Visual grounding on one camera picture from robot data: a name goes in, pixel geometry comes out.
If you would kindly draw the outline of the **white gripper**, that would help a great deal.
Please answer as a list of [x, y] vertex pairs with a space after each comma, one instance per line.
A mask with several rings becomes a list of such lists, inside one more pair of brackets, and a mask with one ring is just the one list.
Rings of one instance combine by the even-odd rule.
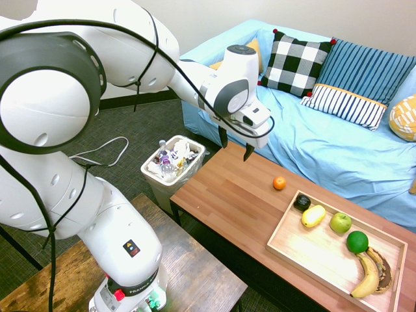
[[223, 148], [228, 146], [228, 132], [239, 138], [241, 142], [246, 143], [246, 150], [243, 155], [243, 161], [246, 162], [252, 155], [255, 148], [263, 148], [268, 142], [268, 136], [273, 130], [268, 121], [255, 128], [247, 123], [233, 120], [230, 118], [214, 117], [214, 123], [218, 125], [218, 134]]

